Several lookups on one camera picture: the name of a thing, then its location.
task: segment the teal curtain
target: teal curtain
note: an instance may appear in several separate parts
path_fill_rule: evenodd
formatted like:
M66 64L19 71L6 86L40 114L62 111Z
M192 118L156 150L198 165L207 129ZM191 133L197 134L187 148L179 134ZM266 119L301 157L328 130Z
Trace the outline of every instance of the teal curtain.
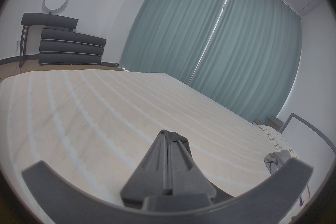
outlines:
M292 88L301 18L280 0L228 0L189 86L253 122L275 116Z
M225 0L145 0L120 67L163 72L188 83Z

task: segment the green curtain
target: green curtain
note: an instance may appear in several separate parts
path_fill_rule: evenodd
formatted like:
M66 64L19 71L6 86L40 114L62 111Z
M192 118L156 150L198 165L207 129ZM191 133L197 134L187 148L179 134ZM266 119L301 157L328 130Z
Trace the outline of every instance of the green curtain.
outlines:
M247 121L276 116L301 42L301 18L282 1L228 0L189 86Z
M188 83L225 0L145 0L120 67L163 72Z

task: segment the bed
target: bed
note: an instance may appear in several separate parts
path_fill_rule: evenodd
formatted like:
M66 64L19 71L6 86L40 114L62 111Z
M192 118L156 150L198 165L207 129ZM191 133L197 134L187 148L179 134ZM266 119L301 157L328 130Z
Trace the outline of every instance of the bed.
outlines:
M160 130L188 138L203 174L232 196L270 176L262 129L162 73L34 71L0 84L0 163L44 223L21 171L44 160L71 184L122 206L119 192Z

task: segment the dark baseboard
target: dark baseboard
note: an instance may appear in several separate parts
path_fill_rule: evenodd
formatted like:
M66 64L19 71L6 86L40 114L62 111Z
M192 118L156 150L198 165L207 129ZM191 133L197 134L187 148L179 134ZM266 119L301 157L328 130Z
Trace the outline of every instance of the dark baseboard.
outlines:
M3 64L6 64L6 63L11 63L11 62L18 62L19 59L20 59L20 56L1 59L0 60L0 65L3 65ZM26 55L26 61L38 60L38 59L39 59L38 54Z
M113 62L102 62L100 64L102 67L119 67L119 63L113 63Z

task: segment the white headboard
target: white headboard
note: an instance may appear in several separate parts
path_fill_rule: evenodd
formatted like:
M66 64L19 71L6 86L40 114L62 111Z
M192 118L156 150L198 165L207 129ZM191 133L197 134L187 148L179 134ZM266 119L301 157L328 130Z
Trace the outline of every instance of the white headboard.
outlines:
M314 171L308 182L312 198L334 162L336 147L322 132L294 113L279 132L291 143L300 160L313 166Z

